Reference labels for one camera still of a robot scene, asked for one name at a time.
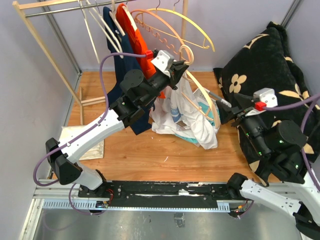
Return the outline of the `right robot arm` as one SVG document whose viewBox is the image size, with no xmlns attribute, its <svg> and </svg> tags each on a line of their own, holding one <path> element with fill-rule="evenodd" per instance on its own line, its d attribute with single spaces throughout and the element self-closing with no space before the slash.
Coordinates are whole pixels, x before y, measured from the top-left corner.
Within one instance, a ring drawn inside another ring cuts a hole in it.
<svg viewBox="0 0 320 240">
<path fill-rule="evenodd" d="M 292 120 L 285 120 L 266 128 L 259 118 L 264 112 L 284 111 L 298 108 L 306 103 L 314 106 L 319 94 L 300 102 L 278 106 L 278 101 L 271 89 L 254 93 L 253 97 L 243 94 L 234 96 L 241 107 L 230 107 L 218 102 L 219 108 L 227 113 L 225 122 L 233 120 L 232 126 L 240 127 L 256 154 L 261 158 L 256 174 L 260 177 L 275 175 L 291 187 L 298 199 L 284 197 L 267 187 L 259 186 L 240 173 L 234 173 L 226 184 L 227 196 L 232 200 L 240 198 L 260 203 L 275 211 L 281 211 L 295 222 L 301 234 L 312 239 L 320 238 L 320 182 L 307 159 L 304 145 L 307 136 L 304 127 L 311 112 L 308 109 L 301 125 Z"/>
</svg>

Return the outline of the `orange t shirt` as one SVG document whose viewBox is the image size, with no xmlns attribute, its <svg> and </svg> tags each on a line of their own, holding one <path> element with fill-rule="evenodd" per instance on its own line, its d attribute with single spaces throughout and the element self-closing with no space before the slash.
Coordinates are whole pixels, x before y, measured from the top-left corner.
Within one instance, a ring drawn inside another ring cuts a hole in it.
<svg viewBox="0 0 320 240">
<path fill-rule="evenodd" d="M 147 44 L 143 39 L 131 13 L 129 12 L 128 7 L 124 3 L 118 5 L 116 9 L 116 19 L 128 35 L 133 53 L 137 55 L 145 54 L 146 51 L 149 50 Z M 156 69 L 151 63 L 151 59 L 137 58 L 137 62 L 146 79 L 149 79 L 156 73 Z"/>
</svg>

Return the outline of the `teal t shirt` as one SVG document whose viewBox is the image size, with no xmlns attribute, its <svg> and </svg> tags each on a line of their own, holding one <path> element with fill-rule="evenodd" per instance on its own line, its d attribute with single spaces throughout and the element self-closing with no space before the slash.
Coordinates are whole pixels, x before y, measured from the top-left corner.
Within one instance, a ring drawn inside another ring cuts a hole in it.
<svg viewBox="0 0 320 240">
<path fill-rule="evenodd" d="M 174 135 L 205 150 L 214 149 L 214 131 L 204 116 L 193 105 L 178 109 L 185 126 L 180 126 Z"/>
</svg>

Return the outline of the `orange hanger with metal hook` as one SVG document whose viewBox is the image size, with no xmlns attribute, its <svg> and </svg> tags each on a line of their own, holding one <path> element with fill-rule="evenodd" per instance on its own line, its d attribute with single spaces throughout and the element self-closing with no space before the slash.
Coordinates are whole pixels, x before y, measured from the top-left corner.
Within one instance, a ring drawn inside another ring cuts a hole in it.
<svg viewBox="0 0 320 240">
<path fill-rule="evenodd" d="M 175 10 L 176 4 L 177 3 L 173 4 L 173 9 L 159 8 L 161 5 L 161 1 L 158 0 L 158 4 L 155 8 L 149 8 L 149 9 L 139 8 L 139 9 L 132 10 L 130 13 L 135 13 L 135 16 L 133 19 L 137 24 L 139 24 L 142 28 L 144 28 L 156 39 L 158 39 L 169 50 L 172 50 L 173 53 L 175 53 L 176 55 L 179 55 L 180 60 L 184 60 L 187 65 L 191 65 L 194 62 L 195 57 L 191 47 L 187 45 L 187 43 L 190 44 L 190 42 L 186 41 L 185 37 L 186 37 L 187 23 L 193 25 L 194 27 L 195 27 L 195 23 L 189 17 L 187 17 L 184 13 L 177 12 Z M 173 26 L 171 26 L 166 20 L 164 20 L 161 16 L 159 16 L 158 11 L 166 12 L 166 13 L 173 14 L 175 16 L 180 17 L 181 18 L 181 34 L 178 34 L 178 32 L 174 29 Z M 169 32 L 160 30 L 148 24 L 144 19 L 144 14 L 151 16 L 156 20 L 160 21 L 165 27 L 168 28 Z M 171 43 L 167 38 L 165 38 L 165 36 L 177 39 L 178 42 L 180 42 L 179 48 L 176 49 L 175 44 Z"/>
</svg>

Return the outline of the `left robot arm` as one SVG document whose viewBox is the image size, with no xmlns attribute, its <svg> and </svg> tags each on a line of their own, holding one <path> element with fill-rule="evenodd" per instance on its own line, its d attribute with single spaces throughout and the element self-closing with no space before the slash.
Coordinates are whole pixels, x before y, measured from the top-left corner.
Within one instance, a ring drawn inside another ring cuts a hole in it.
<svg viewBox="0 0 320 240">
<path fill-rule="evenodd" d="M 47 160 L 61 185 L 80 184 L 87 187 L 96 198 L 107 193 L 106 180 L 98 170 L 81 165 L 78 161 L 89 149 L 107 137 L 135 122 L 149 111 L 154 100 L 166 88 L 177 89 L 177 84 L 188 69 L 182 61 L 157 68 L 146 79 L 138 69 L 128 71 L 120 83 L 122 95 L 97 119 L 84 127 L 84 131 L 59 142 L 54 138 L 46 141 Z"/>
</svg>

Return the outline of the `white pink t shirt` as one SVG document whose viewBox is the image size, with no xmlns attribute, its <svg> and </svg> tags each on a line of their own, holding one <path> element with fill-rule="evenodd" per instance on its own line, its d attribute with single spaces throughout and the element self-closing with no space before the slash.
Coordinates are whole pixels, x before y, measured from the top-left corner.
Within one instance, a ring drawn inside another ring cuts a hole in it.
<svg viewBox="0 0 320 240">
<path fill-rule="evenodd" d="M 165 98 L 154 102 L 149 113 L 152 131 L 175 135 L 205 150 L 217 148 L 220 114 L 208 93 L 192 74 L 185 73 L 176 90 L 165 88 Z"/>
</svg>

